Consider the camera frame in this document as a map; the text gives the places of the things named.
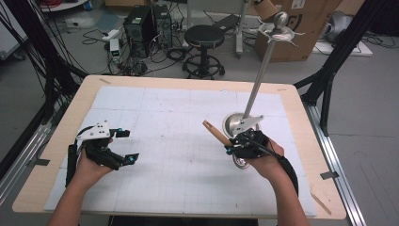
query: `chair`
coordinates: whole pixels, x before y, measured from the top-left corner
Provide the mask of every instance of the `chair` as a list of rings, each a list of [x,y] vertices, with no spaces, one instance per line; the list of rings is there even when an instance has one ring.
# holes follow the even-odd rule
[[[208,49],[215,49],[224,41],[224,34],[219,28],[204,24],[195,25],[185,31],[184,39],[189,45],[200,51],[199,55],[189,57],[183,65],[183,70],[189,73],[187,79],[194,75],[199,78],[211,77],[212,80],[215,80],[215,74],[225,74],[220,61],[216,57],[208,55]]]

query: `person's left hand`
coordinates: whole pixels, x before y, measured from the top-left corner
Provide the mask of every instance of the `person's left hand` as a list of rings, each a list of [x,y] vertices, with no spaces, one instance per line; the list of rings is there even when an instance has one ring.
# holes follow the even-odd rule
[[[83,149],[80,153],[76,172],[72,177],[71,184],[74,183],[79,189],[86,192],[110,171],[112,171],[112,169],[109,167],[99,166],[88,159],[86,151]]]

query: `white grid paper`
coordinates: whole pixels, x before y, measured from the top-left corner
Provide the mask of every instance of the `white grid paper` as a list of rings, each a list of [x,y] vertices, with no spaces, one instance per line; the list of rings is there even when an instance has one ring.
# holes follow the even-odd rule
[[[131,131],[109,148],[140,153],[133,166],[113,171],[86,195],[83,210],[139,215],[257,216],[277,214],[271,185],[254,168],[238,169],[223,145],[202,125],[222,131],[223,119],[243,112],[249,93],[227,90],[102,87],[81,126],[107,120]],[[278,94],[259,93],[251,115],[284,150],[295,168],[299,199],[315,216],[309,186]],[[65,185],[67,157],[45,210],[54,210]]]

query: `table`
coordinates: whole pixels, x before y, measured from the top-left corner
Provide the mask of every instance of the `table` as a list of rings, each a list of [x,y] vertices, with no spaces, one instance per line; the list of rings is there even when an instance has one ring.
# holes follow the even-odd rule
[[[159,89],[208,89],[249,92],[252,83],[185,80],[145,77],[88,76],[77,91],[70,107],[56,128],[41,158],[50,159],[47,167],[36,166],[13,204],[19,213],[44,213],[44,204],[53,188],[58,168],[65,157],[65,150],[74,141],[76,131],[87,115],[101,86],[121,86]],[[317,216],[323,219],[342,219],[346,212],[332,179],[323,180],[320,173],[328,171],[326,161],[311,128],[302,102],[292,85],[262,84],[260,92],[280,96],[290,123],[295,144],[306,172]]]

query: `wooden handle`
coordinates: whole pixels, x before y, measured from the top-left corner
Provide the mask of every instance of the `wooden handle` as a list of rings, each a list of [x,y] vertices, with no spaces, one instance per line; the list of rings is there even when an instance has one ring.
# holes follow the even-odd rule
[[[224,146],[232,146],[231,142],[222,134],[218,129],[216,129],[211,123],[208,121],[204,121],[202,123],[208,130],[214,135]]]

